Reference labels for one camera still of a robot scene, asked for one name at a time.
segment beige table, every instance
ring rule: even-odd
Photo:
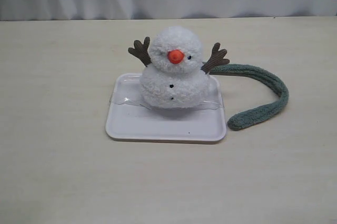
[[[140,72],[134,39],[195,31],[205,59],[278,75],[277,117],[217,145],[117,142],[105,133],[116,78]],[[0,223],[320,223],[337,219],[337,18],[0,23]],[[217,77],[227,119],[275,100]]]

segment snowman body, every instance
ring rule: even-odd
[[[201,70],[203,47],[190,30],[173,26],[159,33],[140,79],[144,100],[158,108],[190,108],[207,99],[210,77]]]
[[[170,74],[154,65],[140,79],[144,100],[158,108],[189,108],[202,103],[209,93],[209,75],[197,69],[188,74]]]

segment snowman plush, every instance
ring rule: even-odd
[[[215,43],[210,59],[203,63],[203,46],[199,38],[181,26],[168,27],[150,44],[134,42],[128,52],[145,65],[140,78],[144,100],[156,108],[190,108],[201,104],[209,94],[210,70],[230,61],[227,50]]]

